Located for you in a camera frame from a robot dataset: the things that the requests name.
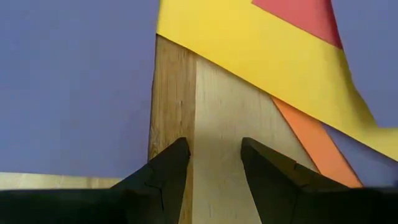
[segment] black object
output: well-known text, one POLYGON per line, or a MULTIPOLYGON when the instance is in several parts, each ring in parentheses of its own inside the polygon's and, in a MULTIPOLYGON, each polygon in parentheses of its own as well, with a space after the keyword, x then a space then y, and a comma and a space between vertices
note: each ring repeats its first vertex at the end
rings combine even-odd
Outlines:
POLYGON ((397 189, 349 189, 251 138, 241 158, 264 224, 397 223, 397 189))
POLYGON ((110 189, 0 191, 0 223, 177 224, 189 157, 180 138, 110 189))

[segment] purple paper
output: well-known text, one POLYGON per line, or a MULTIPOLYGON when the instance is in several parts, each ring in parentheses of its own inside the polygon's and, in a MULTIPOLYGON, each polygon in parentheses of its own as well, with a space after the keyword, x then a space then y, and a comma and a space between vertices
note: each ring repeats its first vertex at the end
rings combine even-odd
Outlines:
POLYGON ((0 1, 0 172, 147 161, 159 0, 0 1))
POLYGON ((323 127, 365 187, 398 187, 398 162, 327 124, 323 127))
POLYGON ((332 0, 353 83, 380 127, 398 127, 398 1, 332 0))

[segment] yellow paper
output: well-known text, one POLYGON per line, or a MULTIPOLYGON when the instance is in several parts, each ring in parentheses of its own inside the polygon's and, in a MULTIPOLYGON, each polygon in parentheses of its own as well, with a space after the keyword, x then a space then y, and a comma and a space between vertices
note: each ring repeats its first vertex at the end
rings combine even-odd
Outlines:
POLYGON ((398 129, 376 126, 353 87, 342 50, 251 0, 160 5, 158 34, 398 161, 398 129))

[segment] red paper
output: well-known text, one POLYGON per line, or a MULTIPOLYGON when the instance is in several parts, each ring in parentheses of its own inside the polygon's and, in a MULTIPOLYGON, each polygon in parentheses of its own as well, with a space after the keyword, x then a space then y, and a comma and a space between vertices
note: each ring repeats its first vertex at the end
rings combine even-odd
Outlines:
POLYGON ((253 4, 342 48, 330 0, 253 0, 253 4))

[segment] black pointed shape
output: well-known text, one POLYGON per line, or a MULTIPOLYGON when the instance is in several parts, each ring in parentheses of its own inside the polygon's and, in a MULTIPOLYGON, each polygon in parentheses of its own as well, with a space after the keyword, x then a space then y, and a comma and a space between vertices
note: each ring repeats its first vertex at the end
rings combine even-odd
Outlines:
POLYGON ((110 189, 0 191, 0 223, 178 223, 187 165, 177 139, 110 189))
POLYGON ((263 223, 397 221, 397 189, 349 189, 251 138, 243 138, 241 158, 263 223))

